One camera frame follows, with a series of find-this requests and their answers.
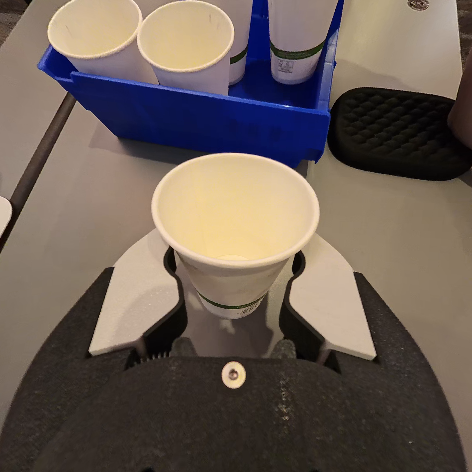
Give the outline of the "blue plastic bin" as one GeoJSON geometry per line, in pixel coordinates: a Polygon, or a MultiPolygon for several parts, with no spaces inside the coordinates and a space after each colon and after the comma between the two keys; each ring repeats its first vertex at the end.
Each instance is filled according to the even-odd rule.
{"type": "Polygon", "coordinates": [[[296,168],[325,150],[343,7],[338,1],[313,76],[296,86],[271,75],[267,1],[253,1],[245,74],[228,96],[83,74],[52,46],[38,68],[119,138],[255,154],[296,168]]]}

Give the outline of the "white mount plate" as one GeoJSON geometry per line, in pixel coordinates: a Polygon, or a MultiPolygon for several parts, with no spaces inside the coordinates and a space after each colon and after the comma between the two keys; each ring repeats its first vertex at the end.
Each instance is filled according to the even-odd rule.
{"type": "Polygon", "coordinates": [[[9,200],[4,197],[0,197],[0,237],[3,236],[11,217],[13,214],[13,208],[9,200]]]}

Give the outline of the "white paper cup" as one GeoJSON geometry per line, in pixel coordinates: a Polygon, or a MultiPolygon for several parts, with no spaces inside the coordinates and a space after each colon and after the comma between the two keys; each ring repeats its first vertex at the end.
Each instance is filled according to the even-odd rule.
{"type": "Polygon", "coordinates": [[[151,215],[203,306],[235,320],[254,312],[320,221],[307,180],[285,164],[243,153],[184,162],[157,185],[151,215]]]}
{"type": "Polygon", "coordinates": [[[234,26],[234,41],[229,51],[229,85],[237,84],[245,74],[251,25],[251,0],[222,0],[220,8],[229,16],[234,26]]]}
{"type": "Polygon", "coordinates": [[[227,96],[234,37],[233,22],[222,9],[188,0],[148,15],[137,44],[160,86],[227,96]]]}
{"type": "Polygon", "coordinates": [[[138,49],[142,22],[132,0],[73,0],[54,14],[47,34],[50,45],[81,73],[157,85],[138,49]]]}
{"type": "Polygon", "coordinates": [[[283,85],[309,80],[317,67],[337,0],[269,0],[271,74],[283,85]]]}

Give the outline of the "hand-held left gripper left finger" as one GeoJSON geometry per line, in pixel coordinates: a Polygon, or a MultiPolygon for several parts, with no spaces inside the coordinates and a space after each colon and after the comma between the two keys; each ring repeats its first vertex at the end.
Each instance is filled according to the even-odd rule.
{"type": "Polygon", "coordinates": [[[174,250],[157,229],[118,259],[89,345],[91,356],[134,349],[139,357],[158,357],[170,351],[186,329],[176,268],[174,250]]]}

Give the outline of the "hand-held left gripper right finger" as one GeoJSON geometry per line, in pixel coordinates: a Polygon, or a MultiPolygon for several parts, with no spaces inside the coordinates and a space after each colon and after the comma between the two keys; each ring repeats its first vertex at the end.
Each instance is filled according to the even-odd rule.
{"type": "Polygon", "coordinates": [[[372,361],[374,343],[347,260],[314,236],[292,263],[280,310],[284,338],[309,361],[325,361],[332,351],[372,361]]]}

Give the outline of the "person's right forearm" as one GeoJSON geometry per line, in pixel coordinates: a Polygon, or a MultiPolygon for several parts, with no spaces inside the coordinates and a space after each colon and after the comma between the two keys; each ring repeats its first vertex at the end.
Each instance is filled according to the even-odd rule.
{"type": "Polygon", "coordinates": [[[448,115],[452,134],[467,148],[472,148],[472,51],[465,61],[457,98],[448,115]]]}

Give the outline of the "black wrist rest pad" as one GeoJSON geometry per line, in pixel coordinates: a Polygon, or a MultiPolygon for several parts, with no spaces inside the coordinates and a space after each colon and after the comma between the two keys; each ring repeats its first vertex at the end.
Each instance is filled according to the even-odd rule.
{"type": "Polygon", "coordinates": [[[330,110],[327,145],[352,168],[426,181],[447,181],[471,169],[472,151],[453,135],[450,98],[357,87],[330,110]]]}

